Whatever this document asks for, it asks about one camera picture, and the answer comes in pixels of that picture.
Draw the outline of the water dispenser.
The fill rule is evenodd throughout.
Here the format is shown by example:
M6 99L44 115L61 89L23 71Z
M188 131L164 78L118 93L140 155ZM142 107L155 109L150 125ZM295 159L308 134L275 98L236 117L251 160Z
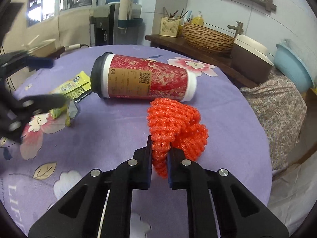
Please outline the water dispenser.
M143 24L141 5L132 5L130 19L119 19L119 3L94 7L90 10L91 46L136 45Z

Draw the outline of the light blue plastic basin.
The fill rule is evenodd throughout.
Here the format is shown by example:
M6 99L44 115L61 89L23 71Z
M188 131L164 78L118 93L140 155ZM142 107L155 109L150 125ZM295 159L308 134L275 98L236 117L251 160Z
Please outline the light blue plastic basin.
M300 57L286 45L277 44L276 48L273 59L275 68L289 78L300 93L305 93L308 89L313 88L314 80Z

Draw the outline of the orange foam fruit net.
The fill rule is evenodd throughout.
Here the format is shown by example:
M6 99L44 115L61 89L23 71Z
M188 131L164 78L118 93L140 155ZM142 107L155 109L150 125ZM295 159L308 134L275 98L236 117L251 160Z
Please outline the orange foam fruit net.
M208 129L200 123L201 115L196 108L173 99L157 98L150 102L147 113L152 165L160 177L168 177L167 157L171 148L182 150L191 161L202 155Z

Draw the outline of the beige utensil holder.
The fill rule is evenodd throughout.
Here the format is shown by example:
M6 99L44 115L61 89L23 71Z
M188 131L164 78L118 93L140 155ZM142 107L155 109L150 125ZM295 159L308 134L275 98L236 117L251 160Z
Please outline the beige utensil holder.
M178 18L162 17L160 23L160 36L177 37L180 20Z

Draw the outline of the woven brown basket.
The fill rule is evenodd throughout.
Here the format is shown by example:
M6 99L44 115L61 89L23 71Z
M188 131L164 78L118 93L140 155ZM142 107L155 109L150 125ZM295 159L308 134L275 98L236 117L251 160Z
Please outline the woven brown basket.
M231 36L191 23L184 24L183 37L189 45L219 55L229 55L234 44Z

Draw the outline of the purple floral tablecloth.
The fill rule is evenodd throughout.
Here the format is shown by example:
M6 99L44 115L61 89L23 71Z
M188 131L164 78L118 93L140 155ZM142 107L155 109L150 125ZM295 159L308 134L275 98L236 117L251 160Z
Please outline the purple floral tablecloth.
M269 142L249 103L218 67L197 77L190 101L208 129L198 163L229 170L263 204L269 201L272 172ZM108 171L132 158L147 143L148 101L101 99L79 102L69 127L41 115L28 127L31 144L1 147L1 202L16 236L31 226L92 169ZM135 190L131 237L187 237L184 190L172 190L156 173L148 190Z

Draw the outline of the wooden counter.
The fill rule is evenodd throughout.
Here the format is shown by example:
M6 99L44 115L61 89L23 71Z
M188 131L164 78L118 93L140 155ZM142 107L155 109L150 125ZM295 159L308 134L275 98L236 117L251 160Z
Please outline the wooden counter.
M258 86L257 83L236 71L231 65L230 58L201 51L186 43L185 39L182 37L173 38L160 35L146 35L145 40L150 42L151 47L165 49L184 55L188 58L217 66L238 88L247 87L252 89Z

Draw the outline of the brass faucet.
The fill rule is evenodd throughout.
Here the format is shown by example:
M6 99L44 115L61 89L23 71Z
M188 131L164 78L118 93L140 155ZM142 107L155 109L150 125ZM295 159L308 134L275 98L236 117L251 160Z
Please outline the brass faucet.
M242 23L242 22L239 22L239 21L237 21L236 23L237 23L236 26L227 25L227 28L228 28L228 29L231 29L231 30L234 30L234 31L235 31L234 38L236 38L237 35L242 35L242 34L244 33L243 23Z

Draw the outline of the brown white sink basin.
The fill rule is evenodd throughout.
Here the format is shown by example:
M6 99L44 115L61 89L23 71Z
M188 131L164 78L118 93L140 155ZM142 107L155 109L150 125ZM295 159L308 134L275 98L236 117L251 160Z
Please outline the brown white sink basin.
M237 35L231 51L232 67L247 79L262 84L273 68L268 54L261 43L246 35Z

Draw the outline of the floral patterned cloth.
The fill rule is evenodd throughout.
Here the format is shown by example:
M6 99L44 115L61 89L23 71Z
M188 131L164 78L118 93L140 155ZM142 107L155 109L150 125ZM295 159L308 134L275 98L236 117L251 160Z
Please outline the floral patterned cloth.
M262 125L270 146L273 174L288 166L287 158L300 140L307 106L295 84L273 68L266 82L240 88Z

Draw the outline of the yellow snack packet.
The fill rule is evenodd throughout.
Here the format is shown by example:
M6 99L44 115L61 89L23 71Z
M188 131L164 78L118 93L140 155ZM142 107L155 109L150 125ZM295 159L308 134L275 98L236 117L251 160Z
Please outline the yellow snack packet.
M65 125L70 126L71 120L79 112L77 103L92 93L90 77L84 71L81 71L72 79L64 82L52 91L52 94L62 94L66 98L66 103L60 108L54 108L49 111L53 119L64 115L66 117Z

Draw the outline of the yellow soap bottle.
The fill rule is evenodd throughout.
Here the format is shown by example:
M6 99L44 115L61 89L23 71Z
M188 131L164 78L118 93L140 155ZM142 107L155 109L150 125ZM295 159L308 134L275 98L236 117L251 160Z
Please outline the yellow soap bottle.
M204 19L202 17L201 11L199 11L196 17L193 17L193 19L191 20L191 23L195 25L199 25L199 26L204 26Z

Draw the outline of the red coffee cup black lid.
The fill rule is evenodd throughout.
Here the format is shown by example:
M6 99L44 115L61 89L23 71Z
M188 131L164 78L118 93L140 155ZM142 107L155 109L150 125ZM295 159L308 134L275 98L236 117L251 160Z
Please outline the red coffee cup black lid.
M197 89L196 75L184 68L110 52L94 62L90 83L100 98L189 102Z

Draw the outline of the white cover cloth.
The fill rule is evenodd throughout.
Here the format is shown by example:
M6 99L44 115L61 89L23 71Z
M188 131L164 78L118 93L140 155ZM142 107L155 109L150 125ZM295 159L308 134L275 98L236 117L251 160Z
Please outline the white cover cloth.
M268 209L287 227L289 234L304 222L316 202L316 153L294 164L272 182Z

